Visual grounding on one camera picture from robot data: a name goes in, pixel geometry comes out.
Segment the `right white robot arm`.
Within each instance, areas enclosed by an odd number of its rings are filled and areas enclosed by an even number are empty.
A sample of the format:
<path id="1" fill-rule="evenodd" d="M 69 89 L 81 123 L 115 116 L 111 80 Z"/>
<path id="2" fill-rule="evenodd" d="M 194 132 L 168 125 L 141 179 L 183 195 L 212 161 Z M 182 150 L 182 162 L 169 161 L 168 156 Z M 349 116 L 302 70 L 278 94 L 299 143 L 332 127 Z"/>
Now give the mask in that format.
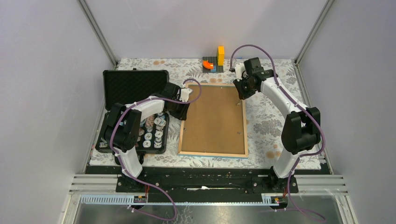
<path id="1" fill-rule="evenodd" d="M 272 167 L 274 176 L 268 179 L 269 189 L 280 192 L 286 187 L 286 179 L 292 175 L 303 156 L 319 142 L 324 142 L 318 108 L 308 107 L 297 100 L 282 84 L 274 68 L 265 70 L 259 58 L 231 65 L 239 99 L 245 100 L 256 93 L 268 97 L 285 118 L 281 140 L 284 147 L 281 156 Z"/>

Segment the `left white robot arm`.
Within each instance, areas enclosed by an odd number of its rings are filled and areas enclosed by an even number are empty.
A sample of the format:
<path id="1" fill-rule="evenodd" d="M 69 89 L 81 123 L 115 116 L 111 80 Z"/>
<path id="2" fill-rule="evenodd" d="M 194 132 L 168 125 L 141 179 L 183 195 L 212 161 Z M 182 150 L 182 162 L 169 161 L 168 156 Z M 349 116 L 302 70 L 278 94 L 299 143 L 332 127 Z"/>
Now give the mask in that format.
<path id="1" fill-rule="evenodd" d="M 128 105 L 115 103 L 107 114 L 103 138 L 108 142 L 128 176 L 127 186 L 134 192 L 144 188 L 145 180 L 140 176 L 142 165 L 136 152 L 141 122 L 151 115 L 168 112 L 179 120 L 186 120 L 192 89 L 173 83 L 147 98 Z"/>

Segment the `grey toy baseplate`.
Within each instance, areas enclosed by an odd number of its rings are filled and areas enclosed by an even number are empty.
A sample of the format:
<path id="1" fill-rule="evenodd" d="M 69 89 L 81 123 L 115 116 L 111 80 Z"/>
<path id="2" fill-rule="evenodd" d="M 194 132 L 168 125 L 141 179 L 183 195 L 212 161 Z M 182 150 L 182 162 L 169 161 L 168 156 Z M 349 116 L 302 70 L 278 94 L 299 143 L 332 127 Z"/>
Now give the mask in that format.
<path id="1" fill-rule="evenodd" d="M 222 73 L 224 66 L 218 65 L 218 58 L 216 56 L 202 57 L 202 72 L 203 73 Z"/>

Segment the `yellow toy block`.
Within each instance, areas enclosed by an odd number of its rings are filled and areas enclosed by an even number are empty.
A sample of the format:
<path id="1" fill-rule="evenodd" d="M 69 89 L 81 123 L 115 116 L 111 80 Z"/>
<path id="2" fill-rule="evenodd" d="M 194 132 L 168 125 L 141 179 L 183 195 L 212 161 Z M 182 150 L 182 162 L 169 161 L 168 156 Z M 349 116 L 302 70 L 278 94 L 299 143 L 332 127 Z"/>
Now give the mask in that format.
<path id="1" fill-rule="evenodd" d="M 224 66 L 225 49 L 224 46 L 218 46 L 217 49 L 217 65 Z"/>

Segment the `orange curved toy block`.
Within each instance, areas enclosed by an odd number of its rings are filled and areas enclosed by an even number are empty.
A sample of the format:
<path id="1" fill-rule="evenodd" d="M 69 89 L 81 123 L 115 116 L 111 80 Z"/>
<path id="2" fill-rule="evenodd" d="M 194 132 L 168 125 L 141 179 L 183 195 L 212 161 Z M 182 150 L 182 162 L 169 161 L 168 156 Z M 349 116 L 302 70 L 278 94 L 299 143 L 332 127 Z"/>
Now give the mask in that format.
<path id="1" fill-rule="evenodd" d="M 208 60 L 203 60 L 202 65 L 207 70 L 211 70 L 214 67 L 214 64 L 210 63 Z"/>

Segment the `black poker chip case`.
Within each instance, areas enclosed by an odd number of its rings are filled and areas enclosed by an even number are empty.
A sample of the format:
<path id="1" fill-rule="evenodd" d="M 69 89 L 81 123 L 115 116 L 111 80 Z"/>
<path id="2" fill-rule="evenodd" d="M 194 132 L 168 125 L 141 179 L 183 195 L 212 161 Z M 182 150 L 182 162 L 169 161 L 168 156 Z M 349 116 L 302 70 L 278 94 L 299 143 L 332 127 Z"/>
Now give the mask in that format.
<path id="1" fill-rule="evenodd" d="M 126 105 L 141 101 L 153 93 L 160 92 L 169 81 L 169 73 L 166 70 L 105 70 L 103 81 L 106 113 L 95 147 L 101 153 L 115 154 L 109 147 L 112 130 L 106 122 L 111 107 L 115 103 Z M 169 114 L 154 115 L 155 119 L 158 117 L 165 121 L 162 129 L 155 124 L 149 127 L 147 120 L 146 123 L 141 123 L 135 145 L 140 163 L 143 163 L 145 154 L 163 154 L 166 151 Z"/>

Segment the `black mounting base rail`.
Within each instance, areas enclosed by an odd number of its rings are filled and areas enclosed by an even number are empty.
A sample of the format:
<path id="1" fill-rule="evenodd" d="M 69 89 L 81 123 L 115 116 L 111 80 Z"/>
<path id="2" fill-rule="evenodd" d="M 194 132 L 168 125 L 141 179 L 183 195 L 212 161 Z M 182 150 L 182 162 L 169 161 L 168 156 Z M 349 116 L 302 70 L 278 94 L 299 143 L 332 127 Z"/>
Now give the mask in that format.
<path id="1" fill-rule="evenodd" d="M 164 195 L 168 199 L 234 197 L 275 194 L 286 196 L 303 189 L 298 177 L 326 175 L 329 169 L 298 170 L 291 179 L 277 178 L 272 169 L 251 168 L 161 168 L 144 167 L 136 180 L 122 174 L 120 167 L 88 166 L 86 173 L 73 179 L 74 190 Z"/>

